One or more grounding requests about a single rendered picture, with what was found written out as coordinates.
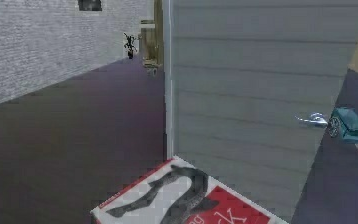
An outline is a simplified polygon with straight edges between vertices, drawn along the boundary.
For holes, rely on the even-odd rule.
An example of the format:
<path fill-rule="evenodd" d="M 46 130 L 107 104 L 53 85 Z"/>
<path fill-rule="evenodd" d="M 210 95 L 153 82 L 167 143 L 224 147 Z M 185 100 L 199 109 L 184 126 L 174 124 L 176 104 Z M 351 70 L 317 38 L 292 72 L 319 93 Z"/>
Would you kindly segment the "grey room door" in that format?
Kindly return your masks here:
<path fill-rule="evenodd" d="M 167 0 L 169 151 L 289 224 L 358 224 L 358 0 Z"/>

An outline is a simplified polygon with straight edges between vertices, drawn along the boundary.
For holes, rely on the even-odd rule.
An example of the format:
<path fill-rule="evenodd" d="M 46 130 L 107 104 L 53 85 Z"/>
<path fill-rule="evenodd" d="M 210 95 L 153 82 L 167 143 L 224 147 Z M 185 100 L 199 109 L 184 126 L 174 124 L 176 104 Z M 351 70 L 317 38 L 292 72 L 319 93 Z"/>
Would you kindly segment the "red and white book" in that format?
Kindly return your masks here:
<path fill-rule="evenodd" d="M 94 224 L 289 224 L 175 156 L 91 210 Z"/>

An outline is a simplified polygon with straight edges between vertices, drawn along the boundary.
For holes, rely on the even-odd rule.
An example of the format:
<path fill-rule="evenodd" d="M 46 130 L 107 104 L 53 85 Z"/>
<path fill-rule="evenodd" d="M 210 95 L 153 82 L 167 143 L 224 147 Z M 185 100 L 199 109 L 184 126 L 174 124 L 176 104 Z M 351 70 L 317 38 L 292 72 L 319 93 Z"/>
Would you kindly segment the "wooden shelf unit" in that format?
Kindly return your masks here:
<path fill-rule="evenodd" d="M 140 55 L 143 67 L 147 74 L 156 76 L 158 68 L 164 64 L 164 38 L 163 38 L 163 0 L 153 0 L 152 20 L 141 21 L 139 35 Z"/>

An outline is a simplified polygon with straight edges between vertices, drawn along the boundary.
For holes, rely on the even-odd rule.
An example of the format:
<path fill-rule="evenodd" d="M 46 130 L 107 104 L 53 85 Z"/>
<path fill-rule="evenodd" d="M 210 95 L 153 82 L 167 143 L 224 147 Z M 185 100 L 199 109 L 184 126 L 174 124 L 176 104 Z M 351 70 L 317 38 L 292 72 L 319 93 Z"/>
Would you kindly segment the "teal toy cart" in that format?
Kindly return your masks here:
<path fill-rule="evenodd" d="M 358 150 L 358 114 L 353 108 L 334 108 L 327 130 L 331 138 L 340 137 L 344 143 L 353 144 Z"/>

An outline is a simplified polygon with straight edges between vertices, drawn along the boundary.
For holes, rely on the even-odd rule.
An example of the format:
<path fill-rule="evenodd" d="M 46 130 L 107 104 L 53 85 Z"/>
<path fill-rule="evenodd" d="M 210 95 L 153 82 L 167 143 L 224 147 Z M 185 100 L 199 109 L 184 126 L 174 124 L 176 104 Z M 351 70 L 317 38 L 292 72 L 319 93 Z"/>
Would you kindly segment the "dark framed picture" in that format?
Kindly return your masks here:
<path fill-rule="evenodd" d="M 101 11 L 101 0 L 78 0 L 80 11 Z"/>

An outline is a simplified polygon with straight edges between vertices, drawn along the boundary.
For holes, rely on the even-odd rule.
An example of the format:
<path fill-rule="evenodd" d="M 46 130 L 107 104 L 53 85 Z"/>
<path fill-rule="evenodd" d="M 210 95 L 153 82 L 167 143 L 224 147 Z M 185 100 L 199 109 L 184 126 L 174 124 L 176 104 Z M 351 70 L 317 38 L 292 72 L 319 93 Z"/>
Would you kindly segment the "black house plant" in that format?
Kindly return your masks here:
<path fill-rule="evenodd" d="M 137 52 L 137 48 L 134 46 L 135 41 L 137 38 L 133 35 L 127 35 L 125 34 L 126 43 L 124 44 L 124 47 L 127 49 L 127 56 L 129 59 L 132 59 L 134 57 L 134 53 Z"/>

